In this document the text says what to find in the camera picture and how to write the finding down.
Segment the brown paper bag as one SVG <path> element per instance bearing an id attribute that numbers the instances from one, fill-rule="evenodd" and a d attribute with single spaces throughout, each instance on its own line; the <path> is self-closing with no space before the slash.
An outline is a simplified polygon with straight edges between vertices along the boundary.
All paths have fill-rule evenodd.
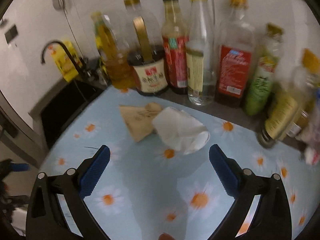
<path id="1" fill-rule="evenodd" d="M 152 121 L 163 108 L 158 103 L 151 102 L 144 107 L 119 105 L 119 110 L 132 139 L 140 142 L 155 132 Z"/>

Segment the large cooking oil jug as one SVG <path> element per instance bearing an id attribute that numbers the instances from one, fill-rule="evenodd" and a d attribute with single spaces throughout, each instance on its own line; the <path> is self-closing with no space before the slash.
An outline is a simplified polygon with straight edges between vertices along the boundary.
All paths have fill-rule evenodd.
<path id="1" fill-rule="evenodd" d="M 91 14 L 95 44 L 104 64 L 104 71 L 112 85 L 119 90 L 136 87 L 132 69 L 127 62 L 129 43 L 125 38 L 125 24 L 121 12 Z"/>

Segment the hanging metal strainer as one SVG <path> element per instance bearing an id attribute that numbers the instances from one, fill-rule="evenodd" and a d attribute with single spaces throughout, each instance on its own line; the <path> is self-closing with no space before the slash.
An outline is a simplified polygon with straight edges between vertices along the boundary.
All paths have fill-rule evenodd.
<path id="1" fill-rule="evenodd" d="M 56 11 L 65 10 L 65 0 L 52 0 L 52 3 Z"/>

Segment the light blue daisy tablecloth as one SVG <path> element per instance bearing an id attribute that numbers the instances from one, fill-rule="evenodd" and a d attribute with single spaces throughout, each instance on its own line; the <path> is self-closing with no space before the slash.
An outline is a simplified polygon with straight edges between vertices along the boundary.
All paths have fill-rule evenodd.
<path id="1" fill-rule="evenodd" d="M 157 134 L 135 142 L 119 106 L 150 102 L 195 117 L 210 132 L 196 153 L 184 155 L 164 145 Z M 207 239 L 233 203 L 209 161 L 209 148 L 258 176 L 278 173 L 283 180 L 292 217 L 292 235 L 306 226 L 319 205 L 319 166 L 308 166 L 300 152 L 283 143 L 266 150 L 255 133 L 232 122 L 160 98 L 108 88 L 69 126 L 50 150 L 41 170 L 63 174 L 90 158 L 100 146 L 110 148 L 110 162 L 85 203 L 111 239 Z"/>

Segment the plastic bag of white goods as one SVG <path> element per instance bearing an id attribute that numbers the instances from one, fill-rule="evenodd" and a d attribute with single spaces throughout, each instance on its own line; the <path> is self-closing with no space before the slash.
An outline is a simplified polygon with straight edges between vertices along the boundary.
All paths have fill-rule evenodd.
<path id="1" fill-rule="evenodd" d="M 319 86 L 316 92 L 316 101 L 308 127 L 304 129 L 301 137 L 306 143 L 303 159 L 309 166 L 319 164 Z"/>

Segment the green label oil bottle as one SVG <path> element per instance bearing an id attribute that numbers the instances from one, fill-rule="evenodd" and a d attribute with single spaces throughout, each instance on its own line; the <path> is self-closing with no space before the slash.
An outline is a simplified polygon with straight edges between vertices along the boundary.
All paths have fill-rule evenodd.
<path id="1" fill-rule="evenodd" d="M 283 28 L 268 23 L 257 67 L 245 98 L 244 112 L 249 116 L 260 113 L 268 100 L 274 73 L 283 55 Z"/>

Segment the clear bottle beige label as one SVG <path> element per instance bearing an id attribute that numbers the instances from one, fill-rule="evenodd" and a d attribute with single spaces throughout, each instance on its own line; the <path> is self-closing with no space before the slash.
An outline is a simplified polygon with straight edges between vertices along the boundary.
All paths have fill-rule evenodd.
<path id="1" fill-rule="evenodd" d="M 208 0 L 190 0 L 189 41 L 185 45 L 187 59 L 188 98 L 204 106 L 214 100 L 214 27 Z"/>

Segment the white paper cup lid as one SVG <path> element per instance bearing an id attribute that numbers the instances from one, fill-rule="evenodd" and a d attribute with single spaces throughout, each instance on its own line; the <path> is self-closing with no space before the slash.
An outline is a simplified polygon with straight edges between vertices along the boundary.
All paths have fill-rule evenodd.
<path id="1" fill-rule="evenodd" d="M 152 125 L 165 145 L 184 155 L 199 151 L 210 140 L 210 132 L 203 123 L 173 107 L 163 109 Z"/>

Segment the red label sauce bottle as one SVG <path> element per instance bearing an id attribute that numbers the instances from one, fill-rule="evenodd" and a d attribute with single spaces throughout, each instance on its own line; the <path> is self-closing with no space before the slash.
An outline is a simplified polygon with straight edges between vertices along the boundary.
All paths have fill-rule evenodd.
<path id="1" fill-rule="evenodd" d="M 163 0 L 165 21 L 162 26 L 163 46 L 171 90 L 176 94 L 187 94 L 187 60 L 185 44 L 188 41 L 187 23 L 178 0 Z"/>

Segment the black curved faucet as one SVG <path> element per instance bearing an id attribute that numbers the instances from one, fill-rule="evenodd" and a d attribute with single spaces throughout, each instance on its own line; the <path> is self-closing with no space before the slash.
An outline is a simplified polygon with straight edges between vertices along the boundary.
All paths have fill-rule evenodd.
<path id="1" fill-rule="evenodd" d="M 51 41 L 41 53 L 41 64 L 45 64 L 46 51 L 50 52 L 51 58 L 56 64 L 65 81 L 71 82 L 79 73 L 78 69 L 83 66 L 82 58 L 74 48 L 71 41 Z"/>

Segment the dark bottle red label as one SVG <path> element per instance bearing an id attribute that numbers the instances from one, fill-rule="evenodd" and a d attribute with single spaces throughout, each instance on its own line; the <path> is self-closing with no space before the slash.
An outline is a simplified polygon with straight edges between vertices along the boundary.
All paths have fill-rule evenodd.
<path id="1" fill-rule="evenodd" d="M 247 19 L 247 0 L 230 0 L 230 16 L 219 26 L 215 99 L 238 108 L 247 86 L 255 49 L 255 28 Z"/>

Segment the yellow dish soap pack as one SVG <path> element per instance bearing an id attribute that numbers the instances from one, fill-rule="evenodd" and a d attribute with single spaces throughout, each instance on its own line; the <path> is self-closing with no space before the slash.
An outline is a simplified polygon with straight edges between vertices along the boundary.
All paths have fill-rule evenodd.
<path id="1" fill-rule="evenodd" d="M 72 55 L 75 62 L 81 68 L 82 63 L 79 59 L 78 53 L 74 48 L 73 44 L 69 40 L 63 41 L 63 44 L 67 47 L 68 51 Z M 51 54 L 52 59 L 54 60 L 57 68 L 61 72 L 63 78 L 67 82 L 71 82 L 75 77 L 78 76 L 78 71 L 76 70 L 75 66 L 72 64 L 71 60 L 67 56 L 66 52 L 63 48 L 58 44 L 52 44 L 49 47 L 49 51 Z"/>

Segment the black kitchen sink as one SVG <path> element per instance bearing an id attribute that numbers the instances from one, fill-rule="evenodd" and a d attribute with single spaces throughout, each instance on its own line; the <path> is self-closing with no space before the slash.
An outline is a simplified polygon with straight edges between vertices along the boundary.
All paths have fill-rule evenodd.
<path id="1" fill-rule="evenodd" d="M 73 81 L 49 101 L 40 114 L 48 148 L 52 148 L 68 126 L 103 91 L 88 83 Z"/>

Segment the glass bottle yellow label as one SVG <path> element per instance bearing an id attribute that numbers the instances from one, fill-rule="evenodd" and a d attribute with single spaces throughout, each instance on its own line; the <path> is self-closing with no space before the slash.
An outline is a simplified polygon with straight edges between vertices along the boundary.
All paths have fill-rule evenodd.
<path id="1" fill-rule="evenodd" d="M 257 134 L 264 148 L 272 148 L 290 130 L 291 124 L 314 96 L 319 81 L 319 58 L 304 49 L 301 64 L 294 68 L 288 83 L 280 85 L 271 112 Z"/>

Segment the soy sauce jug white label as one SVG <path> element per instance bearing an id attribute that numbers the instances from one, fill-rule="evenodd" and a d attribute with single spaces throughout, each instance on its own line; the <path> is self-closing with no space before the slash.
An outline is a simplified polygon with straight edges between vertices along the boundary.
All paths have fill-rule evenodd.
<path id="1" fill-rule="evenodd" d="M 140 0 L 124 0 L 125 35 L 129 44 L 126 59 L 133 71 L 137 92 L 157 96 L 168 89 L 165 52 L 159 23 Z"/>

